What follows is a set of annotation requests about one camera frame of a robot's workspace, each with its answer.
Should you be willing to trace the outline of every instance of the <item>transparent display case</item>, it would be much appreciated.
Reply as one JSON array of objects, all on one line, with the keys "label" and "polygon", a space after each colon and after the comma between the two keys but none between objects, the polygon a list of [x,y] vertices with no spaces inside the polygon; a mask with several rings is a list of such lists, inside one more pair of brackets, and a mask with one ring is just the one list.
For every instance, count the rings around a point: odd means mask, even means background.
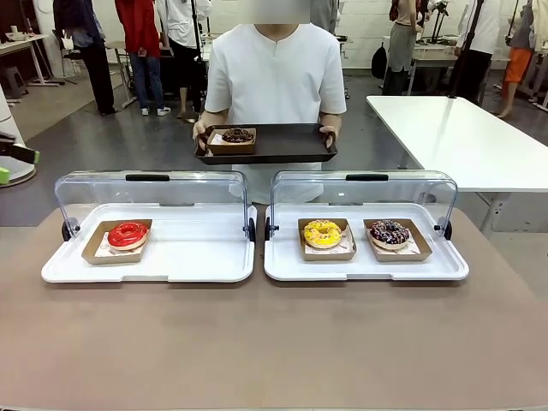
[{"label": "transparent display case", "polygon": [[[462,280],[468,265],[451,238],[457,186],[436,171],[278,173],[266,212],[265,271],[279,281]],[[346,219],[354,255],[342,261],[303,258],[302,219]],[[380,262],[366,221],[405,219],[430,252],[422,261]]]},{"label": "transparent display case", "polygon": [[[47,282],[233,283],[252,272],[257,211],[241,173],[75,172],[55,192],[65,242],[42,270]],[[83,257],[100,224],[136,220],[152,220],[139,262]]]}]

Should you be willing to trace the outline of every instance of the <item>display case lid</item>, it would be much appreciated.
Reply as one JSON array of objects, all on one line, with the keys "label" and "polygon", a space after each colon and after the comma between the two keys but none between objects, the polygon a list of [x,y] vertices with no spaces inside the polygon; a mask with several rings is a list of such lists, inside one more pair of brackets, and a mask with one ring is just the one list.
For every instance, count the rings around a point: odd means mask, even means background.
[{"label": "display case lid", "polygon": [[450,238],[457,193],[455,181],[439,171],[281,171],[272,179],[265,234],[269,239],[279,229],[277,211],[308,202],[330,206],[413,203],[426,208],[436,222],[434,229]]},{"label": "display case lid", "polygon": [[78,235],[93,211],[106,216],[107,209],[118,214],[127,209],[133,216],[131,210],[147,206],[165,207],[169,212],[160,213],[165,219],[176,218],[181,207],[210,206],[212,213],[241,208],[243,232],[250,238],[246,180],[236,171],[78,171],[60,178],[55,194],[65,240]]}]

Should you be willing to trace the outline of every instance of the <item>black tray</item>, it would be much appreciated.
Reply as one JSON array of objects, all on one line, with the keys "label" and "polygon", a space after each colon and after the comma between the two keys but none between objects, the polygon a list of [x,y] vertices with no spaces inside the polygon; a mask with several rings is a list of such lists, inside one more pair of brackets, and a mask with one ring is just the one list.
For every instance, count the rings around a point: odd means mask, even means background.
[{"label": "black tray", "polygon": [[245,155],[206,156],[206,151],[196,144],[194,156],[208,165],[222,164],[287,164],[324,163],[337,155],[332,144],[325,146],[328,134],[319,132],[319,124],[231,124],[211,126],[199,139],[207,140],[213,130],[228,128],[255,128],[257,140],[255,153]]}]

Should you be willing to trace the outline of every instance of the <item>blue jeans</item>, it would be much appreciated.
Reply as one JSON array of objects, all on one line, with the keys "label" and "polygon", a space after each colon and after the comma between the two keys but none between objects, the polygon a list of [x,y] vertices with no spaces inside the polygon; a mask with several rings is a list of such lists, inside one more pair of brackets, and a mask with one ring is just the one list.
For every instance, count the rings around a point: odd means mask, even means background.
[{"label": "blue jeans", "polygon": [[146,94],[145,69],[148,69],[148,76],[151,80],[152,94],[159,109],[165,107],[164,90],[160,80],[160,59],[157,57],[139,57],[137,53],[129,53],[131,67],[134,70],[135,94],[139,100],[140,108],[148,108],[148,96]]}]

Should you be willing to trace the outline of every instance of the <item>neck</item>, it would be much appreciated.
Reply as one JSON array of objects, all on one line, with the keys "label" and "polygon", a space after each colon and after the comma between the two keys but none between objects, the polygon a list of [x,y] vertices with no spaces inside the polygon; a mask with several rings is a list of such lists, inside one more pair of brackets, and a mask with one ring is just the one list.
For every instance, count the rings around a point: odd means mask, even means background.
[{"label": "neck", "polygon": [[257,31],[272,41],[286,39],[295,32],[298,24],[256,24]]}]

